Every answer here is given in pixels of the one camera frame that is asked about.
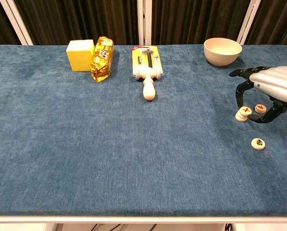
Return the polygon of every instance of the blue carpet surface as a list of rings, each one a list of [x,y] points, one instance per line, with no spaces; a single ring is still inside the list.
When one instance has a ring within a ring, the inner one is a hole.
[[[226,67],[202,45],[159,50],[148,102],[131,46],[97,84],[72,72],[66,46],[0,45],[0,215],[287,216],[287,112],[236,121],[244,79],[228,75],[287,65],[287,46],[245,45]],[[244,98],[272,105],[255,89]]]

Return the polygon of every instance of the foil package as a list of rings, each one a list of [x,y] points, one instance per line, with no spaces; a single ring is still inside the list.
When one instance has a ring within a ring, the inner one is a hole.
[[[91,61],[91,75],[97,82],[106,79],[111,71],[113,60],[113,41],[106,37],[99,37]]]

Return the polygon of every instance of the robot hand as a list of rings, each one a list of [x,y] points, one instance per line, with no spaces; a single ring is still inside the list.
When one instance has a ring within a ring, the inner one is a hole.
[[[249,115],[250,120],[257,123],[269,123],[287,111],[287,66],[275,68],[259,66],[254,69],[238,69],[229,75],[231,77],[241,76],[246,79],[236,88],[236,101],[239,107],[243,106],[244,92],[253,87],[267,94],[273,101],[272,108],[265,115]]]

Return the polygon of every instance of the yellow cube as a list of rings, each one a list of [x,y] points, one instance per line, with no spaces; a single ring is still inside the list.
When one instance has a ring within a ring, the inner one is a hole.
[[[93,40],[72,40],[67,46],[66,53],[73,71],[90,71],[94,52]]]

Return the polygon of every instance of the white bowl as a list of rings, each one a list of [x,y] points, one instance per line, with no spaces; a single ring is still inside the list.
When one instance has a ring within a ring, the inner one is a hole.
[[[238,42],[227,38],[210,38],[204,42],[205,57],[215,66],[231,64],[242,50]]]

